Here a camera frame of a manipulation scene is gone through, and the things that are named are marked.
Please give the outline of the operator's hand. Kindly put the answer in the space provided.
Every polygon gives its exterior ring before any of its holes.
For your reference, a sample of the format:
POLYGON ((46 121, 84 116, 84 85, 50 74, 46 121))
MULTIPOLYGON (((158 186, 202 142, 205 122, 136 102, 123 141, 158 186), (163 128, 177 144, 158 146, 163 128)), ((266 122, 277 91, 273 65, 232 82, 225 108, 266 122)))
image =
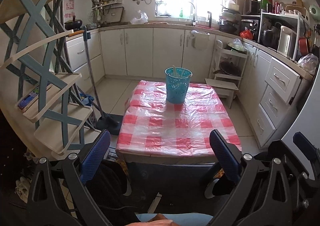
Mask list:
POLYGON ((149 222, 131 223, 131 224, 128 224, 127 226, 179 226, 179 225, 169 219, 160 219, 160 220, 149 221, 149 222))

